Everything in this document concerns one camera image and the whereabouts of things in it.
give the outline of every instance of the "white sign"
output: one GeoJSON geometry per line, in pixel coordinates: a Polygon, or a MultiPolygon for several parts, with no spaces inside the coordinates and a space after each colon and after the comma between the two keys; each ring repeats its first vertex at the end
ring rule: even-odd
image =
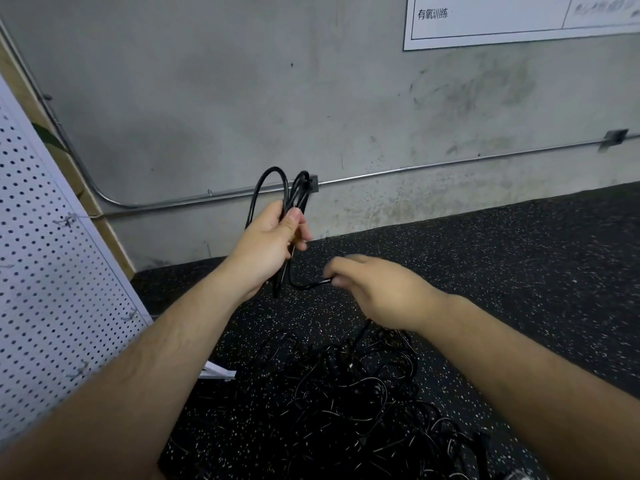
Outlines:
{"type": "Polygon", "coordinates": [[[640,0],[408,0],[404,49],[640,31],[640,0]]]}

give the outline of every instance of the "tangled cable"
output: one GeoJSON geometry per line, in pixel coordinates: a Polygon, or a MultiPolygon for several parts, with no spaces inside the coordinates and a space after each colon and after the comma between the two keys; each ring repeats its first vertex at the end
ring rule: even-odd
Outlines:
{"type": "MultiPolygon", "coordinates": [[[[249,206],[249,215],[246,218],[246,224],[244,228],[249,227],[249,224],[253,221],[253,213],[255,211],[255,202],[258,200],[258,195],[260,194],[260,188],[265,181],[265,179],[272,173],[276,172],[280,178],[282,179],[282,191],[284,193],[284,197],[282,199],[282,213],[280,214],[280,220],[285,216],[285,214],[292,209],[293,207],[299,208],[302,213],[305,213],[305,209],[307,208],[307,201],[309,200],[309,195],[311,193],[317,192],[317,177],[312,177],[309,175],[308,171],[301,171],[298,176],[295,178],[291,185],[291,189],[289,188],[289,181],[287,180],[287,176],[285,175],[282,168],[277,166],[272,166],[267,171],[265,171],[258,183],[253,190],[253,196],[251,199],[251,204],[249,206]]],[[[331,282],[331,279],[320,280],[316,282],[311,282],[308,284],[300,284],[295,281],[293,278],[293,254],[295,249],[291,247],[289,250],[291,253],[291,259],[285,261],[280,270],[269,280],[273,287],[273,296],[275,298],[279,297],[280,290],[282,290],[282,286],[284,284],[285,276],[289,284],[297,289],[297,290],[310,290],[311,288],[315,288],[316,286],[325,285],[331,282]]]]}
{"type": "Polygon", "coordinates": [[[203,480],[492,478],[487,437],[421,400],[417,370],[409,336],[369,321],[322,347],[276,332],[236,380],[198,382],[159,466],[203,480]]]}

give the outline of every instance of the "gray wall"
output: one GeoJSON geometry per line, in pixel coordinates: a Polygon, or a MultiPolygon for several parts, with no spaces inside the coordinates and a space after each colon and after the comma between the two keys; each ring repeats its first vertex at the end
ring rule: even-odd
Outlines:
{"type": "MultiPolygon", "coordinates": [[[[640,37],[403,52],[406,0],[0,0],[81,158],[135,202],[640,131],[640,37]]],[[[640,180],[640,143],[326,188],[316,236],[640,180]]],[[[138,269],[224,255],[247,200],[113,222],[138,269]]]]}

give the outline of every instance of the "coiled cable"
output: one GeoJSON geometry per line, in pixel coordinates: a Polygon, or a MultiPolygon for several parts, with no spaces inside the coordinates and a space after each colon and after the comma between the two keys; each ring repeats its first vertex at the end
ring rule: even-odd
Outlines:
{"type": "MultiPolygon", "coordinates": [[[[258,183],[255,186],[255,189],[253,190],[253,196],[251,198],[251,204],[249,206],[249,215],[247,215],[246,224],[244,226],[245,229],[249,227],[251,222],[253,222],[253,213],[255,211],[255,203],[258,200],[260,188],[262,187],[267,177],[274,172],[276,172],[282,179],[283,198],[282,198],[282,213],[280,214],[280,220],[282,220],[283,217],[287,214],[287,212],[293,207],[297,207],[300,209],[300,211],[302,211],[303,214],[305,213],[305,209],[307,208],[307,202],[309,200],[309,195],[311,195],[311,193],[314,192],[313,181],[312,181],[312,177],[309,175],[309,172],[301,171],[293,181],[290,188],[289,181],[287,179],[286,174],[282,170],[282,168],[277,166],[272,166],[262,174],[262,176],[258,180],[258,183]]],[[[269,279],[273,289],[274,298],[279,297],[280,291],[282,290],[282,286],[285,281],[285,277],[289,282],[289,284],[292,286],[292,288],[295,288],[297,290],[311,290],[316,286],[331,283],[331,278],[327,278],[324,280],[311,282],[307,284],[300,284],[295,282],[293,277],[293,270],[292,270],[293,255],[295,252],[295,247],[291,246],[289,248],[289,252],[291,253],[291,259],[286,260],[285,263],[280,268],[280,270],[276,274],[274,274],[271,277],[271,279],[269,279]]]]}

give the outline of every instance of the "right hand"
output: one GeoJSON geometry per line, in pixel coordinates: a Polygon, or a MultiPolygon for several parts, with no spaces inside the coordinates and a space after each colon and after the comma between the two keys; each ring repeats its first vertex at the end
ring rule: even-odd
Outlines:
{"type": "Polygon", "coordinates": [[[324,277],[333,277],[333,286],[348,290],[367,318],[387,328],[420,331],[450,296],[399,264],[359,254],[333,258],[324,277]]]}

